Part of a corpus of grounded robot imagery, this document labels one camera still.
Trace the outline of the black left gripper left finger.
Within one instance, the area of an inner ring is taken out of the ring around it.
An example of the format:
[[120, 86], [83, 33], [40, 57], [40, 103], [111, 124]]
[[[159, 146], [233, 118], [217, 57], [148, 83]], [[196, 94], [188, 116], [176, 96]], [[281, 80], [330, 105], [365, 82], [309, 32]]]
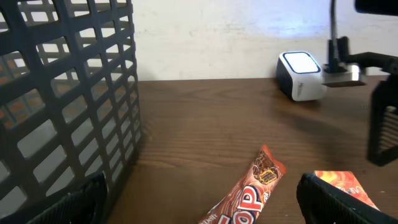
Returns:
[[101, 223], [108, 195], [102, 172], [86, 177], [83, 184], [66, 193], [53, 205], [30, 219], [28, 224]]

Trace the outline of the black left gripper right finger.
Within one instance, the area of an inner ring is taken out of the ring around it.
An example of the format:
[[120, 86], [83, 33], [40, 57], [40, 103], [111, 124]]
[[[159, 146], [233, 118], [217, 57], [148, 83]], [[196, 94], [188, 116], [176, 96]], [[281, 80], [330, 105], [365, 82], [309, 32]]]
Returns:
[[297, 201], [306, 224], [397, 224], [393, 218], [314, 174], [302, 175]]

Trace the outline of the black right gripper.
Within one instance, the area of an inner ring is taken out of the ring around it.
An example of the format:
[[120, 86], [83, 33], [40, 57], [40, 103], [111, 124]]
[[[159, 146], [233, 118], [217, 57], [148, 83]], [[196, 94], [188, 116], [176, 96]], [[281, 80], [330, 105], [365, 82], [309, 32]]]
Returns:
[[349, 38], [328, 41], [328, 66], [331, 72], [349, 63], [357, 63], [365, 69], [380, 68], [390, 74], [379, 82], [371, 96], [371, 115], [367, 159], [377, 166], [384, 166], [397, 159], [397, 57], [364, 52], [349, 53]]

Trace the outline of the orange white small packet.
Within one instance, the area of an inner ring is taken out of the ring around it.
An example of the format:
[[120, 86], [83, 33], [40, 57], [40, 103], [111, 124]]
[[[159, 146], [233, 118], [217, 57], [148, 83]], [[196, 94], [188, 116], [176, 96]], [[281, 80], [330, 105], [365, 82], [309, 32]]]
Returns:
[[351, 171], [315, 170], [314, 174], [337, 189], [379, 210]]

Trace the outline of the red brown candy bar wrapper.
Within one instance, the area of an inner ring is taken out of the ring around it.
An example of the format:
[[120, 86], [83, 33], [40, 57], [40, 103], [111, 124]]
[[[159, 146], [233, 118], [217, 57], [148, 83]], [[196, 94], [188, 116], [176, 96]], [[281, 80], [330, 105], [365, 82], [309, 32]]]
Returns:
[[255, 223], [285, 173], [285, 166], [263, 145], [244, 175], [199, 224]]

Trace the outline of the white barcode scanner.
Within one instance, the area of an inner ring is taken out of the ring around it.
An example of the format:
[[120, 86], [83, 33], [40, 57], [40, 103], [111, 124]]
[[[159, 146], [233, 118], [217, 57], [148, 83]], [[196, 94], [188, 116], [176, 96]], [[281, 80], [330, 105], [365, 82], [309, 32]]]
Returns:
[[275, 77], [280, 90], [292, 101], [319, 100], [326, 95], [322, 69], [308, 52], [281, 53]]

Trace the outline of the grey plastic mesh basket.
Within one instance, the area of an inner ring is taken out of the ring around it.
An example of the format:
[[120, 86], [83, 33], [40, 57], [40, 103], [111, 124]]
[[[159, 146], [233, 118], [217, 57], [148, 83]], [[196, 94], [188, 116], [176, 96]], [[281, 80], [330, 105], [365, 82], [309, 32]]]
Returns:
[[101, 223], [141, 142], [131, 1], [1, 1], [1, 222], [104, 174]]

